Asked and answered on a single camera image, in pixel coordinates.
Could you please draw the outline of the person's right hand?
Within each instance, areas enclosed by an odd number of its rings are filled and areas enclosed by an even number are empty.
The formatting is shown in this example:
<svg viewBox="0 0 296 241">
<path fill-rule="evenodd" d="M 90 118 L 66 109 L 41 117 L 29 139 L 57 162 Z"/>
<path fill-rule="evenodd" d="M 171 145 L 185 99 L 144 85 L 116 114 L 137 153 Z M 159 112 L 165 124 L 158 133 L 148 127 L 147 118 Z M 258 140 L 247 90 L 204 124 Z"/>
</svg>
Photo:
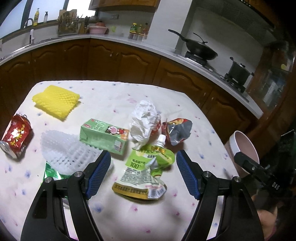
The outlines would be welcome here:
<svg viewBox="0 0 296 241">
<path fill-rule="evenodd" d="M 278 216 L 278 208 L 275 207 L 273 212 L 266 210 L 258 210 L 257 214 L 260 219 L 261 227 L 264 234 L 264 240 L 269 240 L 276 231 L 276 219 Z"/>
</svg>

